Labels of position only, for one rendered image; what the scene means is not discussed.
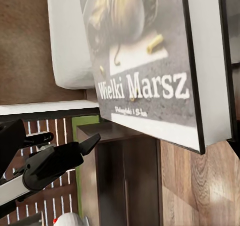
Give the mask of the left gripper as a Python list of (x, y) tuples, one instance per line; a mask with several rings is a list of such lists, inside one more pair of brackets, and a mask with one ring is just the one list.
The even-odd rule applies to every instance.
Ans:
[(96, 134), (82, 143), (72, 142), (57, 148), (51, 146), (29, 154), (25, 165), (31, 181), (39, 186), (51, 184), (68, 170), (80, 166), (84, 162), (82, 156), (88, 155), (100, 139), (101, 136)]

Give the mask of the hardback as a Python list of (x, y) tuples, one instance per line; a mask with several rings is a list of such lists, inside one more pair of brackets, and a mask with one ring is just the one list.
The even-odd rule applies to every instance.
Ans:
[(80, 0), (100, 116), (200, 155), (238, 141), (226, 0)]

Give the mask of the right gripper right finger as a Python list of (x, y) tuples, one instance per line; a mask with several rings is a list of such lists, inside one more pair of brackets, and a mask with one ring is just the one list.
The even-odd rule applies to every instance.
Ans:
[(228, 143), (240, 159), (240, 121), (239, 120), (236, 121), (236, 125), (237, 125), (237, 131), (238, 131), (238, 134), (237, 134), (238, 141), (232, 142), (232, 141), (228, 140)]

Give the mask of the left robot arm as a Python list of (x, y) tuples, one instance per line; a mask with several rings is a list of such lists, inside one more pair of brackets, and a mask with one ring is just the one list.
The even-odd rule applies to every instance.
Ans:
[[(101, 139), (99, 134), (82, 143), (72, 142), (58, 147), (50, 144), (51, 132), (27, 134), (19, 150), (36, 146), (36, 152), (25, 158), (25, 165), (13, 173), (13, 179), (0, 180), (0, 219), (17, 209), (19, 202), (43, 190), (65, 172), (80, 166)], [(81, 155), (82, 154), (82, 155)]]

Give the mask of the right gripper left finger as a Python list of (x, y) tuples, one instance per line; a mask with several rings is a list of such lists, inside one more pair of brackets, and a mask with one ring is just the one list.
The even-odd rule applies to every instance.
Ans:
[(0, 124), (0, 179), (26, 138), (22, 119)]

